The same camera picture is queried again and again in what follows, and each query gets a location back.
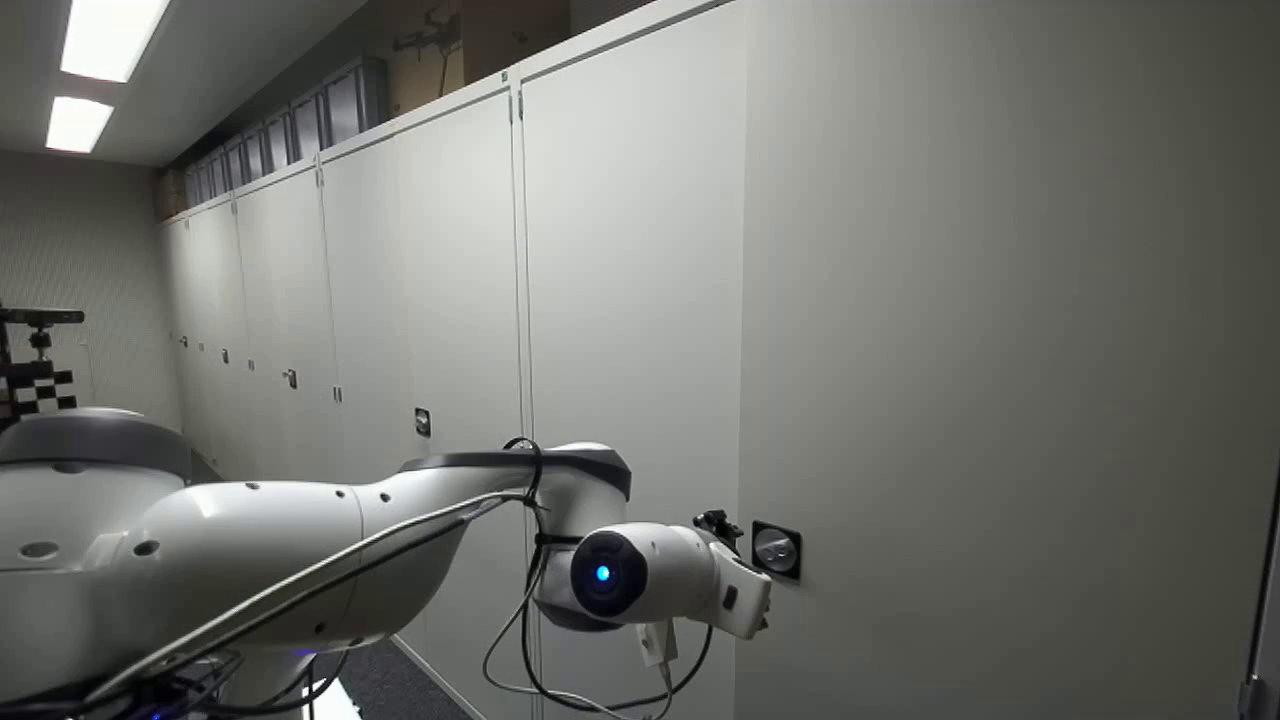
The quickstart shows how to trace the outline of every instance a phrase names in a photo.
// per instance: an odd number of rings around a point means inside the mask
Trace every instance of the cable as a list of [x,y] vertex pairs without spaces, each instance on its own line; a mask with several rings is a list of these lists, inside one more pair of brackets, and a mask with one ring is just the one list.
[[[144,692],[206,692],[206,684],[186,682],[186,675],[164,675],[164,682],[157,682],[157,684],[144,684]],[[118,720],[150,720],[150,715],[157,715],[157,706],[160,706],[160,701],[164,701],[164,696],[132,696],[132,701],[118,712]]]
[[221,687],[227,687],[241,669],[244,669],[244,655],[233,651],[227,669],[208,672],[208,675],[218,675],[218,682],[206,682],[198,701],[186,696],[186,701],[167,706],[160,715],[179,715],[179,712],[206,706],[208,696],[218,696]]
[[269,706],[279,706],[283,696],[293,696],[306,682],[313,682],[315,672],[315,655],[269,701],[254,706],[254,707],[269,707]]
[[[537,488],[542,488],[542,477],[544,477],[544,452],[542,452],[542,446],[527,441],[527,435],[517,435],[517,441],[509,441],[503,448],[512,452],[512,448],[519,448],[519,446],[532,448],[532,482],[527,482],[527,501],[523,501],[523,503],[532,510],[537,535],[544,535],[544,517],[542,517],[542,501],[537,501]],[[532,637],[532,589],[537,589],[542,570],[544,570],[544,547],[537,545],[532,556],[527,556],[527,572],[523,572],[523,600],[519,600],[519,608],[512,614],[512,622],[495,631],[495,640],[489,643],[489,651],[486,651],[486,682],[489,682],[494,687],[503,687],[503,692],[544,696],[544,701],[551,701],[551,706],[562,706],[562,707],[572,707],[572,712],[605,712],[605,715],[617,715],[617,712],[628,712],[628,707],[665,706],[659,715],[667,715],[673,706],[678,706],[678,696],[700,675],[700,669],[705,669],[705,660],[709,660],[709,651],[712,651],[715,629],[709,623],[705,649],[700,649],[700,655],[692,660],[692,669],[681,675],[681,684],[673,684],[673,675],[665,672],[665,692],[659,692],[659,696],[599,706],[599,701],[581,696],[581,692],[550,687],[550,684],[542,682],[537,666],[532,666],[532,640],[527,640],[527,637]],[[519,623],[519,666],[523,666],[523,675],[527,675],[532,687],[517,687],[517,684],[503,684],[503,682],[494,675],[494,655],[495,655],[495,649],[503,643],[503,637],[509,637],[517,623]]]
[[208,706],[208,712],[218,712],[218,715],[279,715],[279,712],[295,712],[295,707],[307,707],[307,706],[315,706],[341,675],[343,675],[343,669],[348,669],[348,660],[352,660],[352,651],[343,651],[343,660],[335,666],[335,672],[329,672],[315,687],[307,687],[300,701],[288,701],[288,706],[254,706],[254,707],[237,707],[237,706]]

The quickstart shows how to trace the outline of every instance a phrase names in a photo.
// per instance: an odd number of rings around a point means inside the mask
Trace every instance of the black cable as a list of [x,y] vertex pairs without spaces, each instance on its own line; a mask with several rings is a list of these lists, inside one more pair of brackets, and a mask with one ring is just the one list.
[[206,706],[213,692],[227,687],[241,669],[244,669],[244,655],[237,651],[227,669],[218,669],[218,672],[208,672],[208,682],[198,682],[198,687],[199,687],[198,701],[186,696],[186,701],[167,706],[160,715],[179,715],[179,712]]
[[307,706],[315,706],[341,675],[343,675],[343,669],[348,669],[348,660],[352,660],[352,651],[343,651],[343,660],[335,666],[335,672],[329,672],[307,696],[300,696],[300,701],[288,701],[288,706],[254,706],[254,707],[241,707],[241,706],[206,706],[208,712],[218,712],[218,715],[279,715],[279,712],[295,712],[295,707],[307,707]]
[[254,707],[269,707],[279,706],[283,696],[293,696],[306,682],[313,682],[315,655],[269,701],[254,706]]
[[667,715],[673,715],[673,707],[678,707],[678,696],[667,696],[667,701],[665,701],[665,707],[659,707],[654,720],[667,720]]
[[[157,684],[144,684],[150,692],[206,692],[206,684],[199,682],[188,682],[188,675],[164,675],[164,682],[157,682]],[[144,715],[157,715],[157,706],[160,696],[132,696],[120,712],[118,712],[118,720],[144,720]]]
[[[544,542],[544,517],[542,517],[542,501],[537,501],[537,488],[542,488],[542,482],[544,482],[544,452],[542,452],[542,446],[537,441],[527,441],[527,435],[512,435],[503,448],[512,452],[512,448],[527,448],[532,452],[532,482],[527,482],[527,510],[532,510],[532,525],[537,525],[537,542]],[[709,655],[712,655],[712,640],[715,640],[715,629],[709,623],[709,631],[705,631],[705,649],[697,651],[697,660],[692,660],[692,669],[681,675],[681,684],[667,684],[659,696],[639,696],[639,701],[619,701],[619,706],[599,706],[599,707],[591,707],[591,706],[581,706],[581,701],[572,701],[572,696],[562,696],[556,687],[550,687],[544,682],[542,682],[542,672],[532,669],[532,589],[537,589],[537,572],[542,572],[542,563],[544,563],[550,556],[544,556],[544,545],[537,545],[532,547],[532,556],[527,556],[527,570],[523,570],[523,600],[519,600],[519,608],[512,614],[512,622],[501,629],[501,637],[495,637],[495,643],[512,631],[512,623],[519,622],[519,666],[523,666],[523,675],[527,675],[527,684],[544,696],[544,701],[551,701],[551,706],[562,706],[562,707],[572,707],[572,712],[628,712],[628,707],[650,707],[650,706],[667,706],[667,701],[678,701],[697,675],[700,675],[700,669],[709,666]]]

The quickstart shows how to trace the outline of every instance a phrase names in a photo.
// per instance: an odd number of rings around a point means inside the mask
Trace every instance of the ceiling light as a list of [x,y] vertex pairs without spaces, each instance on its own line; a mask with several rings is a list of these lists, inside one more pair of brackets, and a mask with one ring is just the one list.
[[112,105],[57,95],[48,117],[48,147],[53,153],[92,153],[112,119]]
[[167,0],[74,0],[66,73],[127,85]]

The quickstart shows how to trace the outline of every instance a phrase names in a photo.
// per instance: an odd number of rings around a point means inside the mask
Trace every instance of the robotic arm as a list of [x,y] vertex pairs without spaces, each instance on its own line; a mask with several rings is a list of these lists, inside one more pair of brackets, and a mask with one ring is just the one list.
[[[434,455],[380,485],[186,488],[167,462],[4,441],[4,535],[69,534],[48,535],[57,554],[23,576],[0,572],[0,596],[69,617],[57,631],[0,629],[0,707],[69,706],[66,687],[82,687],[69,707],[110,707],[218,651],[386,640],[438,596],[467,525],[501,503],[537,517],[527,600],[562,629],[683,617],[750,640],[768,614],[768,576],[743,570],[726,534],[619,525],[633,472],[605,446]],[[90,488],[101,493],[61,520],[10,503],[53,510]]]

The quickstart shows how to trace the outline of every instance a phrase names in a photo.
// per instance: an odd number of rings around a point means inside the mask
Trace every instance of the ceiling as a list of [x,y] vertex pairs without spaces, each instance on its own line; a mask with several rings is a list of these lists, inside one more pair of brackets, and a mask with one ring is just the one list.
[[95,160],[160,170],[300,59],[363,0],[172,0],[132,85],[61,78],[69,0],[0,0],[0,153],[40,157],[57,91],[118,117]]

